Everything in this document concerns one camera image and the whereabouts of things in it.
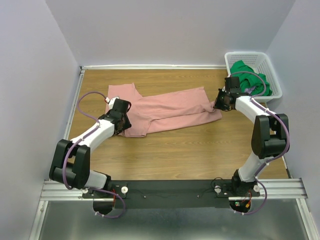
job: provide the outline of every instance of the plastic basket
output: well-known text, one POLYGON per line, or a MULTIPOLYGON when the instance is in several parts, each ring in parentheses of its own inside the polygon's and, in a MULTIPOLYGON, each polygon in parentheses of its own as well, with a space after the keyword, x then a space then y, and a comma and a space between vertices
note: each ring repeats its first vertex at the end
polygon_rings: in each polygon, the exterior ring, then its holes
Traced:
POLYGON ((228 74, 230 74, 230 68, 232 65, 239 60, 242 60, 244 64, 251 67, 255 73, 265 74, 266 80, 270 83, 272 95, 255 97, 254 99, 258 102, 266 103, 272 99, 282 97, 282 91, 276 77, 275 70, 267 54, 257 51, 233 51, 227 52, 224 55, 224 58, 228 74))

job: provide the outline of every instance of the green towel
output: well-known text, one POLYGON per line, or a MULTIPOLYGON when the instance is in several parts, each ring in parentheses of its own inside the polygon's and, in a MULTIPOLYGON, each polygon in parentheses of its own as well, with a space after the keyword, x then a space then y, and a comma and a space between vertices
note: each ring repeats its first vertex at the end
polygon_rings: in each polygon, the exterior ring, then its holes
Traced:
MULTIPOLYGON (((242 60, 236 61, 230 68, 231 74, 240 71, 254 73, 254 70, 248 65, 245 65, 245 63, 242 60)), ((272 91, 270 89, 270 83, 268 83, 266 80, 266 75, 262 73, 259 73, 258 75, 263 79, 266 86, 265 93, 262 96, 271 96, 272 91)), ((264 90, 264 85, 262 84, 261 80, 250 73, 238 73, 232 76, 239 77, 242 92, 245 92, 246 89, 255 87, 254 90, 251 92, 251 95, 253 96, 262 93, 264 90)))

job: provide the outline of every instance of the gray wall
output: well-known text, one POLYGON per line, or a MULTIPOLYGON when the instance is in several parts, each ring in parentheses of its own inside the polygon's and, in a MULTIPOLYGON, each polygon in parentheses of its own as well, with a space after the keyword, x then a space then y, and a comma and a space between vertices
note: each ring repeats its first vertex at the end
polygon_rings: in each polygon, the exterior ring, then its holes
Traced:
POLYGON ((266 51, 295 0, 46 0, 82 66, 225 64, 266 51))
POLYGON ((0 239, 29 239, 79 66, 44 0, 0 8, 0 239))
POLYGON ((312 216, 320 229, 320 1, 297 0, 267 50, 283 97, 269 106, 289 116, 290 172, 302 177, 312 216))

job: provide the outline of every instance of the purple cable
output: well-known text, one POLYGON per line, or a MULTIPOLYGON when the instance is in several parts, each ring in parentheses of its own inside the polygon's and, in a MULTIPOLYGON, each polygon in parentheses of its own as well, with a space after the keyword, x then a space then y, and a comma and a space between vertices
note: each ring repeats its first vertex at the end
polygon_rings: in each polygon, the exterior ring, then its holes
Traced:
MULTIPOLYGON (((83 111, 80 109, 80 107, 79 107, 80 101, 81 101, 85 96, 87 96, 87 95, 89 95, 89 94, 100 94, 101 96, 103 96, 104 99, 106 99, 106 96, 105 96, 103 93, 101 93, 101 92, 99 92, 99 91, 90 91, 90 92, 87 92, 86 94, 84 94, 82 97, 80 97, 80 99, 79 99, 79 100, 77 101, 77 103, 76 103, 76 108, 78 109, 78 111, 79 111, 81 114, 83 114, 83 115, 85 115, 85 116, 87 116, 87 117, 95 120, 95 121, 99 124, 100 122, 99 122, 99 120, 98 120, 96 117, 91 116, 91 115, 83 112, 83 111)), ((88 136, 90 136, 91 134, 93 134, 98 128, 99 128, 99 125, 97 125, 93 130, 91 130, 90 132, 88 132, 86 135, 84 135, 84 136, 83 136, 82 138, 80 138, 78 141, 74 142, 74 143, 72 144, 72 146, 69 148, 69 150, 67 151, 66 155, 65 155, 65 158, 64 158, 64 161, 63 161, 63 166, 62 166, 62 179, 63 179, 63 183, 64 183, 65 187, 66 187, 67 189, 69 189, 69 190, 73 189, 73 187, 69 186, 69 184, 68 184, 68 182, 67 182, 66 168, 67 168, 68 158, 69 158, 72 150, 73 150, 81 141, 83 141, 85 138, 87 138, 88 136)), ((122 204, 123 204, 122 212, 121 212, 119 215, 116 215, 116 216, 108 216, 108 215, 103 215, 103 214, 101 214, 101 213, 99 213, 99 212, 96 213, 97 215, 102 216, 102 217, 107 218, 107 219, 116 219, 116 218, 120 217, 122 214, 125 213, 125 211, 126 211, 126 203, 125 203, 125 201, 123 200, 123 198, 120 197, 118 194, 116 194, 115 192, 112 192, 112 191, 107 191, 107 190, 98 189, 98 188, 92 188, 92 190, 98 191, 98 192, 102 192, 102 193, 106 193, 106 194, 111 194, 111 195, 113 195, 113 196, 116 196, 117 198, 119 198, 119 199, 121 200, 121 202, 122 202, 122 204)))
POLYGON ((256 94, 256 95, 253 95, 252 97, 250 97, 250 102, 252 102, 256 107, 258 107, 259 109, 261 109, 262 111, 266 112, 267 114, 269 114, 270 116, 274 117, 280 124, 281 126, 283 127, 284 129, 284 132, 285 132, 285 136, 286 136, 286 145, 285 145, 285 148, 283 150, 282 153, 280 153, 278 156, 275 156, 271 159, 268 159, 266 160, 263 164, 261 164, 261 166, 256 170, 256 172, 254 173, 254 176, 255 176, 255 179, 257 181, 257 183, 259 183, 263 189, 264 189, 264 192, 265 192, 265 197, 264 197, 264 200, 262 202, 262 204, 254 211, 251 211, 251 212, 246 212, 246 213, 242 213, 242 212, 238 212, 236 211, 237 213, 240 213, 240 214, 244 214, 244 215, 251 215, 251 214, 255 214, 256 212, 258 212, 260 209, 263 208, 263 206, 266 204, 266 201, 267 201, 267 189, 266 187, 262 184, 262 182, 260 182, 258 180, 258 174, 262 171, 262 169, 264 169, 264 167, 272 162, 273 160, 276 160, 278 158, 281 158, 283 155, 285 155, 285 153, 288 151, 289 149, 289 146, 290 146, 290 135, 289 135, 289 131, 285 125, 285 123, 277 116, 275 115, 274 113, 272 113, 271 111, 269 111, 269 109, 265 108, 264 106, 262 106, 261 104, 259 104, 258 102, 256 102, 256 100, 254 99, 254 97, 259 97, 259 96, 262 96, 265 92, 266 92, 266 89, 267 89, 267 86, 265 84, 265 81, 256 73, 254 72, 250 72, 250 71, 237 71, 237 72, 234 72, 232 74, 230 74, 230 77, 232 75, 235 75, 235 74, 251 74, 251 75, 254 75, 256 76, 258 79, 260 79, 260 81, 262 82, 263 84, 263 91, 260 92, 259 94, 256 94))

